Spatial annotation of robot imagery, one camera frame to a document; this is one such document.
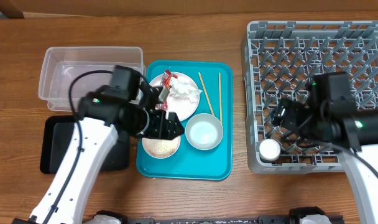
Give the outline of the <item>grey bowl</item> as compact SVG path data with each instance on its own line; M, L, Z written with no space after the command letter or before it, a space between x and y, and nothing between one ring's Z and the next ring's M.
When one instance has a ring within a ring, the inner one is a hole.
M214 149L222 141L223 136L223 125L212 114L196 114L188 120L185 127L187 141L201 151Z

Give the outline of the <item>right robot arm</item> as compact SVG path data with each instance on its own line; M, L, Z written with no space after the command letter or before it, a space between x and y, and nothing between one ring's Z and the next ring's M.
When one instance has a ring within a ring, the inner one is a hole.
M337 153L361 222L378 223L378 111L358 110L345 72L317 75L307 90L305 103L279 100L272 124Z

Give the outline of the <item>white cup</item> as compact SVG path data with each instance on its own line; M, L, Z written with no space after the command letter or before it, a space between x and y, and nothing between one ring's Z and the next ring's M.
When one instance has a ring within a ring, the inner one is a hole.
M259 154L263 161L276 161L280 157L280 144L274 139L265 139L259 144Z

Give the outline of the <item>large pink plate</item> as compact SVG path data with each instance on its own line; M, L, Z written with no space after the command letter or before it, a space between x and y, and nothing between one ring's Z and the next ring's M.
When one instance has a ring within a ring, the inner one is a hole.
M198 88L197 84L188 75L186 75L184 73L180 73L180 72L172 72L172 73L175 74L178 77L179 80L189 82L194 87ZM168 109L165 110L165 111L167 111L169 113L171 113L171 112L176 113L179 120L183 121L183 120L189 118L196 111L196 109L199 105L199 102L190 103L189 100L177 99L177 98L172 97L169 94L168 99L167 99Z

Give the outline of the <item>wooden chopstick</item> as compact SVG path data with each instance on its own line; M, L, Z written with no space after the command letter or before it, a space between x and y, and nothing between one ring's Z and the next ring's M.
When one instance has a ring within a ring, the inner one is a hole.
M204 91L204 94L205 94L205 97L206 97L206 100L207 100L207 103L208 103L208 106L209 106L209 109L210 109L210 112L211 114L214 116L214 111L213 111L213 107L211 105L211 102L210 102L210 98L208 96L208 92L207 92L207 89L205 87L205 83L204 83L204 80L203 80L203 77L202 77L202 74L201 72L198 72L198 76L200 78L200 82L201 82L201 85L203 87L203 91Z
M219 120L223 123L223 105L222 105L222 86L221 86L221 73L218 73L218 90L219 90Z

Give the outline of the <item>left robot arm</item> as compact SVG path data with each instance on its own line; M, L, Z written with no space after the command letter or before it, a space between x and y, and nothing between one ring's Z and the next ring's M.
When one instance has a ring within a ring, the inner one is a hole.
M117 142L173 140L185 129L175 113L158 110L166 86L151 86L130 67L116 65L107 85L71 104L75 125L57 173L27 223L81 223L100 168Z

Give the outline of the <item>small pink bowl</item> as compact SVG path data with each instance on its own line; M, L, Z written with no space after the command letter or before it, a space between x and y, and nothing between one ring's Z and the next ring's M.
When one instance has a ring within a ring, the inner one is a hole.
M149 156L156 159L166 159L175 154L180 146L181 137L173 140L143 138L142 145Z

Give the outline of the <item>red snack wrapper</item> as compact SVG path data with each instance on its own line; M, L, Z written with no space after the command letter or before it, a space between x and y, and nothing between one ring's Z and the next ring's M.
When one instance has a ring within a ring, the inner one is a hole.
M162 75L162 79L160 81L160 84L162 86L166 86L169 90L172 87L172 80L177 79L178 77L173 74L170 70L165 70L164 74ZM156 106L158 110L167 110L168 109L168 103L167 100L165 103L160 103Z

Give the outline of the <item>white tissue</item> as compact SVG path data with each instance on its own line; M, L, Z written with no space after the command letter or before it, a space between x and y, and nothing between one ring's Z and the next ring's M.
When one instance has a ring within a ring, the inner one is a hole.
M172 78L170 81L170 95L177 99L186 99L190 103L199 102L200 94L202 93L197 87L194 87L191 83L181 81L177 78Z

